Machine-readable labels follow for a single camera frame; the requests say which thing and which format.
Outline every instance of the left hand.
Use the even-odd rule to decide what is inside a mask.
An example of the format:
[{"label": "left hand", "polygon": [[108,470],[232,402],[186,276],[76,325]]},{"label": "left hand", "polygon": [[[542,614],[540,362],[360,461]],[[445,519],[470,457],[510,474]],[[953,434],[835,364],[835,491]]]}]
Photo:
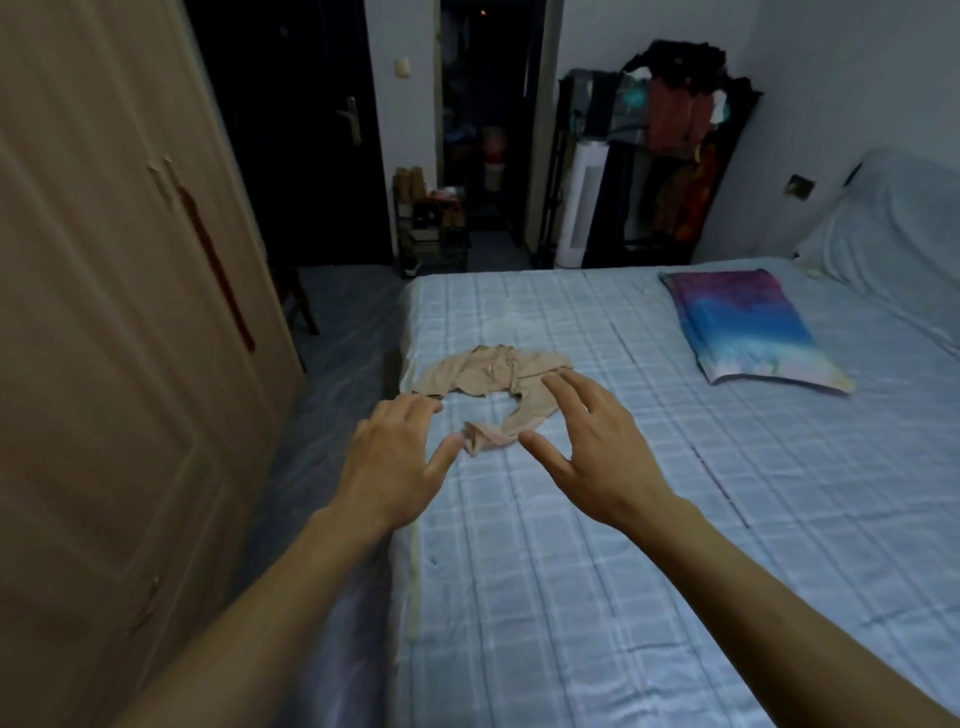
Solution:
[{"label": "left hand", "polygon": [[353,431],[347,463],[330,506],[377,536],[413,522],[444,484],[464,446],[460,432],[448,435],[426,462],[430,419],[444,406],[423,395],[382,401]]}]

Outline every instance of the plaid bedsheet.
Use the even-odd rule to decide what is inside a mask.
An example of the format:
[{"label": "plaid bedsheet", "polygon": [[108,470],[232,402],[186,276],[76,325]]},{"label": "plaid bedsheet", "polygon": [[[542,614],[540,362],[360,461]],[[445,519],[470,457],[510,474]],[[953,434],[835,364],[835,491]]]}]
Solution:
[{"label": "plaid bedsheet", "polygon": [[[776,275],[851,397],[710,386],[656,269],[437,276],[408,290],[404,382],[477,344],[566,354],[667,481],[764,568],[960,712],[960,362],[839,283]],[[428,447],[506,395],[451,395]],[[559,414],[540,431],[561,451]],[[520,447],[462,454],[392,549],[394,726],[769,725],[680,595]]]}]

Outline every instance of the chair leg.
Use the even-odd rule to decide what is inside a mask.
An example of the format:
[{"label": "chair leg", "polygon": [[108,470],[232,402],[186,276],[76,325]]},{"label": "chair leg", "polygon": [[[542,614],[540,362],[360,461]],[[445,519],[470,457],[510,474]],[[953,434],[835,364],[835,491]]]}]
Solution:
[{"label": "chair leg", "polygon": [[294,294],[294,301],[297,304],[297,308],[300,310],[300,313],[303,314],[303,320],[306,322],[306,330],[314,336],[318,336],[320,330],[317,328],[317,322],[313,320],[313,313],[310,311],[310,300],[306,297],[303,284],[300,283],[300,271],[297,271],[297,275],[293,280],[292,293]]}]

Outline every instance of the white pillow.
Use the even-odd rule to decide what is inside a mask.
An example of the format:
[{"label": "white pillow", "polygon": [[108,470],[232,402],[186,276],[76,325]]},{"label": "white pillow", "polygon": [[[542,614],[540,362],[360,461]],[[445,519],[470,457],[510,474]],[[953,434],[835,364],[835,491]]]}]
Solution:
[{"label": "white pillow", "polygon": [[960,352],[960,172],[871,152],[797,253]]}]

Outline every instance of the beige garment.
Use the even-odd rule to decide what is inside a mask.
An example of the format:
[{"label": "beige garment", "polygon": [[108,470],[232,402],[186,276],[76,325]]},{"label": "beige garment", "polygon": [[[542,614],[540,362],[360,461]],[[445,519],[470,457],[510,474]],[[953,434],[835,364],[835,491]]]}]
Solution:
[{"label": "beige garment", "polygon": [[414,392],[442,397],[459,390],[474,397],[485,397],[490,392],[506,390],[519,398],[520,403],[500,427],[464,423],[467,452],[475,455],[482,449],[510,445],[522,430],[536,429],[557,411],[557,401],[540,378],[558,369],[572,369],[572,365],[556,352],[480,346],[435,363],[414,386]]}]

